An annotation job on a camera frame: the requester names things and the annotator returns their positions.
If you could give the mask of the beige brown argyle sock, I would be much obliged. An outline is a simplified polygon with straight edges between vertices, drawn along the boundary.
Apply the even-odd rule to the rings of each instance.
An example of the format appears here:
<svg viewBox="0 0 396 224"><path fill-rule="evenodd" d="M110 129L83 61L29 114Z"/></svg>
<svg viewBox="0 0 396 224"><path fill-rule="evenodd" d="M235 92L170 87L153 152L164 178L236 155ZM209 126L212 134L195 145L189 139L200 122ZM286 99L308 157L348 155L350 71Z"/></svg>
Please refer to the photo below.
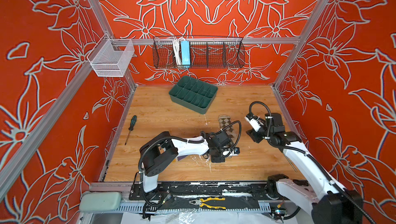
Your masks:
<svg viewBox="0 0 396 224"><path fill-rule="evenodd" d="M228 125L232 123L231 117L229 115L220 115L218 117L220 130L224 130Z"/></svg>

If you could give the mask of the purple yellow blue sock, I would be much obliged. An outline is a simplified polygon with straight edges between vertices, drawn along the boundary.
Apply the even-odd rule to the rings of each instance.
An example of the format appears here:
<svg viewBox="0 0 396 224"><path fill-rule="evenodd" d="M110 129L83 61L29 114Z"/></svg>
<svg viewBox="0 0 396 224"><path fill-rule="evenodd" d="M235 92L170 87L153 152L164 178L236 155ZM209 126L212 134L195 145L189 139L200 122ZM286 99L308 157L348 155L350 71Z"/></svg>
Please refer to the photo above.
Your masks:
<svg viewBox="0 0 396 224"><path fill-rule="evenodd" d="M196 154L189 154L189 155L184 155L184 156L178 156L176 158L177 162L180 162L181 160L185 159L185 158L194 158L196 156Z"/></svg>

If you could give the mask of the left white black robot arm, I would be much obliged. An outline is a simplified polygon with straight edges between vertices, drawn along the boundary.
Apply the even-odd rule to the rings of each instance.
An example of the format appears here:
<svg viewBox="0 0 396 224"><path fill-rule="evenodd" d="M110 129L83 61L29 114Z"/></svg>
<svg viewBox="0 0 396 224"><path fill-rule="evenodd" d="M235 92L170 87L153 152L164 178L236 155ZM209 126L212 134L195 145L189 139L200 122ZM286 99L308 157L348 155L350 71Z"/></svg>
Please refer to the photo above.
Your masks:
<svg viewBox="0 0 396 224"><path fill-rule="evenodd" d="M158 175L177 158L198 155L207 156L211 163L224 163L226 158L239 155L241 131L241 122L234 121L218 132L202 131L193 138L172 136L168 131L160 133L139 150L138 173L143 192L156 190Z"/></svg>

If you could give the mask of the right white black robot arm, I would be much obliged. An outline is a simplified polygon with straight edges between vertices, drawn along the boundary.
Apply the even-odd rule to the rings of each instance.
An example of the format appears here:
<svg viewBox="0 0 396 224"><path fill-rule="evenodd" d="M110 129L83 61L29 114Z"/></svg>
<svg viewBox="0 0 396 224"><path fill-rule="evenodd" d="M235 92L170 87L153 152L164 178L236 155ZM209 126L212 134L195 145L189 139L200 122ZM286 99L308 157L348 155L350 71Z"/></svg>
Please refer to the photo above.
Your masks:
<svg viewBox="0 0 396 224"><path fill-rule="evenodd" d="M292 214L272 211L269 218L284 222L304 211L314 224L361 224L363 219L373 224L374 219L363 208L362 196L338 182L308 151L296 133L285 130L281 114L272 113L266 107L264 118L256 116L252 111L256 104L264 105L263 102L252 102L245 117L252 127L247 131L249 137L256 143L265 139L290 159L305 177L304 181L299 181L276 174L267 179L269 198L285 197L297 206Z"/></svg>

